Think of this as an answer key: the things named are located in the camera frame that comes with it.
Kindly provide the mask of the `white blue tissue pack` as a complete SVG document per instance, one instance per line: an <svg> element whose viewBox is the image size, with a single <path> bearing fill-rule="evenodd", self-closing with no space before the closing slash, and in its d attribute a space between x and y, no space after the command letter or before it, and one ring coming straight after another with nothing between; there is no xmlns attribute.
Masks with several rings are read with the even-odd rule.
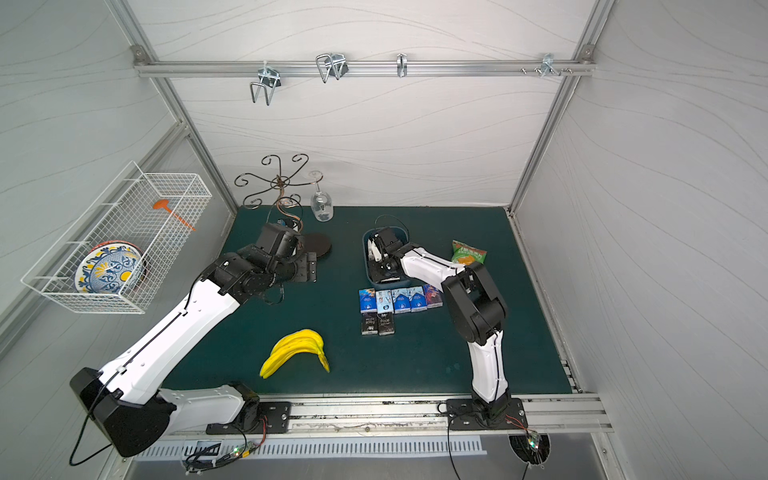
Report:
<svg viewBox="0 0 768 480"><path fill-rule="evenodd" d="M392 314L394 312L394 301L390 290L377 290L376 308L378 314Z"/></svg>

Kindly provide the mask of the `dark blue tissue pack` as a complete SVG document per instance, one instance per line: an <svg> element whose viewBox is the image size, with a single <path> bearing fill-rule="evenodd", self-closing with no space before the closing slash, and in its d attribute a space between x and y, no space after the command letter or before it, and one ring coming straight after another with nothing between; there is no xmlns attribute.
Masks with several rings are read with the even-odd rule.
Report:
<svg viewBox="0 0 768 480"><path fill-rule="evenodd" d="M378 311L376 290L374 288L360 289L358 297L361 314L376 313Z"/></svg>

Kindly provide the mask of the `light blue tissue pack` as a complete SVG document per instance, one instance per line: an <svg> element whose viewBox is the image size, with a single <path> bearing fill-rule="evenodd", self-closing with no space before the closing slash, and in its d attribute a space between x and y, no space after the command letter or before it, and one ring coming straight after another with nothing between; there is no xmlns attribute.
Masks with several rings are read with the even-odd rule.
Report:
<svg viewBox="0 0 768 480"><path fill-rule="evenodd" d="M428 309L428 303L422 286L413 286L408 289L410 309L412 312L421 312Z"/></svg>
<svg viewBox="0 0 768 480"><path fill-rule="evenodd" d="M410 313L412 311L410 292L408 288L391 290L393 312L395 314Z"/></svg>

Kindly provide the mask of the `red blue tissue pack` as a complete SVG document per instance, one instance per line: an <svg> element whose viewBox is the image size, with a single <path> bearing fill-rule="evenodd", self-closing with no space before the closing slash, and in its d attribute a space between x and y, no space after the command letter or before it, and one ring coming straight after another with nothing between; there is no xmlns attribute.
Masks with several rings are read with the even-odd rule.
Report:
<svg viewBox="0 0 768 480"><path fill-rule="evenodd" d="M433 285L425 284L422 286L422 291L428 309L440 308L443 306L442 292L438 288Z"/></svg>

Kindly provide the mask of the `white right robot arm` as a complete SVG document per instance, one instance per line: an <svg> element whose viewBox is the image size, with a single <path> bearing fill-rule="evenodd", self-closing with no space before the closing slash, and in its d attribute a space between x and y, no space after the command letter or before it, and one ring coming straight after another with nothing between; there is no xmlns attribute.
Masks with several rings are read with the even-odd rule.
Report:
<svg viewBox="0 0 768 480"><path fill-rule="evenodd" d="M491 405L508 395L502 340L508 308L485 265L452 262L421 246L400 241L368 248L377 279L404 274L437 288L447 305L454 327L469 348L473 395Z"/></svg>

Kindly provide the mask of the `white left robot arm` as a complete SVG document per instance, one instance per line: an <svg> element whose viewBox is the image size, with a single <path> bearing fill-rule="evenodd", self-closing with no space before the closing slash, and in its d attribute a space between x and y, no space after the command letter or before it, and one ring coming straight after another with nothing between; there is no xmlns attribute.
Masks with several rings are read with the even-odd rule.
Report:
<svg viewBox="0 0 768 480"><path fill-rule="evenodd" d="M313 282L317 256L297 231L274 223L258 240L224 253L204 268L187 296L147 334L100 369L83 368L70 387L85 419L123 457L149 449L165 435L208 425L248 431L258 395L240 382L197 390L166 389L180 361L222 320L252 298L287 282Z"/></svg>

